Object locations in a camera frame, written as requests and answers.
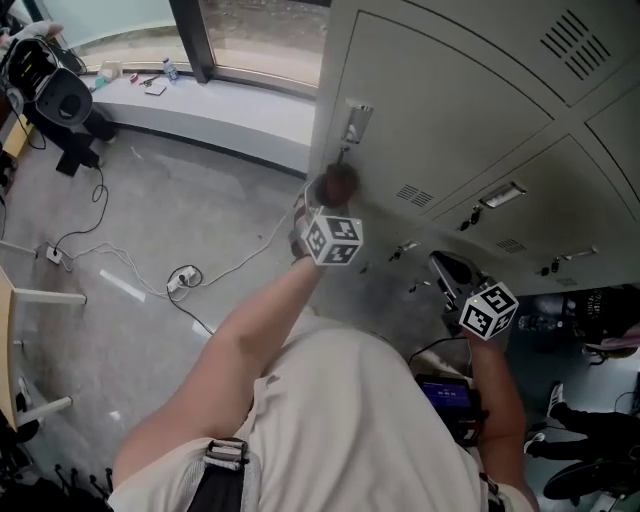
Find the white t-shirt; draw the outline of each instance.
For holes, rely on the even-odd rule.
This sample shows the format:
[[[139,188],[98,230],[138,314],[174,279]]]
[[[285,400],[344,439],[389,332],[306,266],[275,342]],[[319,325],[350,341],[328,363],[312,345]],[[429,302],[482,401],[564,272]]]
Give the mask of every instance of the white t-shirt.
[[[405,361],[377,338],[316,318],[293,334],[258,389],[245,428],[261,466],[260,512],[485,509],[478,465]],[[186,511],[208,442],[188,443],[129,478],[113,509]],[[516,489],[500,490],[507,510],[532,511]]]

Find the phone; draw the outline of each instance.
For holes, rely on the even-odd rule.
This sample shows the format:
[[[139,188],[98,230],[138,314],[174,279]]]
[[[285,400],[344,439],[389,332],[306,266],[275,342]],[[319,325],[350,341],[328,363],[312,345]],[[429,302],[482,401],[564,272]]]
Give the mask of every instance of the phone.
[[[153,96],[160,96],[165,90],[166,86],[160,84],[152,84],[145,88],[145,94],[152,94]]]

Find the strap buckle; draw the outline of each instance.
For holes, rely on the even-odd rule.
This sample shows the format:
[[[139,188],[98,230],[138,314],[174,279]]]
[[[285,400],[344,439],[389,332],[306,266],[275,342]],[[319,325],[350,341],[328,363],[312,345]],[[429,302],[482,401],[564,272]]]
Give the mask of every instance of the strap buckle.
[[[214,439],[209,443],[204,456],[205,464],[239,471],[247,463],[248,445],[246,441],[229,437]]]

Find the locker handle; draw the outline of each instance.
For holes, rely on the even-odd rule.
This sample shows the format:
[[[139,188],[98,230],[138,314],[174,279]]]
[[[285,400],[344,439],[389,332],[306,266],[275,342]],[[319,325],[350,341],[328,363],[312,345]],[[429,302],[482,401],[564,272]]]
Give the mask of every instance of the locker handle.
[[[596,249],[593,245],[587,249],[586,251],[574,252],[572,254],[561,254],[560,257],[566,261],[571,261],[575,258],[583,258],[585,256],[593,256],[594,254],[598,254],[598,249]]]

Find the chair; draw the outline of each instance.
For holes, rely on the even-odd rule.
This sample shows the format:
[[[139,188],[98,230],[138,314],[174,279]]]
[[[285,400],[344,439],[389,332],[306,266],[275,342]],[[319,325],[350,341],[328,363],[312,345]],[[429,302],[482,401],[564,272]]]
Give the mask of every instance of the chair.
[[[591,510],[611,510],[618,500],[640,491],[640,464],[632,460],[578,462],[552,476],[543,494],[550,500],[569,499],[577,507],[581,496],[598,491],[610,500],[606,507],[598,502]]]
[[[0,242],[0,249],[36,257],[35,251],[7,242]],[[77,293],[55,293],[16,288],[4,270],[0,268],[0,411],[7,419],[9,426],[16,431],[21,425],[69,407],[72,403],[71,397],[66,396],[27,412],[17,411],[15,397],[19,389],[16,389],[16,379],[14,378],[12,350],[14,344],[21,345],[22,342],[14,342],[12,333],[13,314],[18,302],[84,305],[87,303],[87,297]]]

